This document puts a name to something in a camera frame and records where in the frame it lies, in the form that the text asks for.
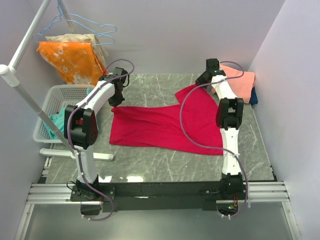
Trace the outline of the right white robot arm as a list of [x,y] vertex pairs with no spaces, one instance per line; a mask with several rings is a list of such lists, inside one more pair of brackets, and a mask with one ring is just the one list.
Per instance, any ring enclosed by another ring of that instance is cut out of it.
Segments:
[[242,173],[237,157],[239,156],[238,135],[243,119],[244,100],[233,92],[227,81],[227,75],[216,58],[206,60],[205,71],[197,78],[196,83],[198,85],[212,83],[212,88],[219,99],[215,122],[220,129],[224,148],[221,175],[223,178],[238,176]]

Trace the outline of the magenta t-shirt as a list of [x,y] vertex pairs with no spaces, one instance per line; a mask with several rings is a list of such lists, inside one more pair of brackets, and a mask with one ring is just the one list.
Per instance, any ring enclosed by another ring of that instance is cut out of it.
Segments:
[[175,97],[178,104],[170,106],[113,108],[110,144],[222,155],[223,141],[216,125],[218,106],[212,96],[191,85]]

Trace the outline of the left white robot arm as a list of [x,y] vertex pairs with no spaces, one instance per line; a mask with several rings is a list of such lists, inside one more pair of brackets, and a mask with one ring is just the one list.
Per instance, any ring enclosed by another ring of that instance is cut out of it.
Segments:
[[97,113],[108,102],[110,106],[120,105],[125,98],[123,88],[128,85],[130,74],[116,67],[110,74],[102,75],[94,89],[80,102],[68,105],[64,110],[64,137],[73,149],[77,162],[77,181],[86,184],[82,195],[88,201],[96,200],[100,188],[94,185],[98,180],[93,145],[98,138]]

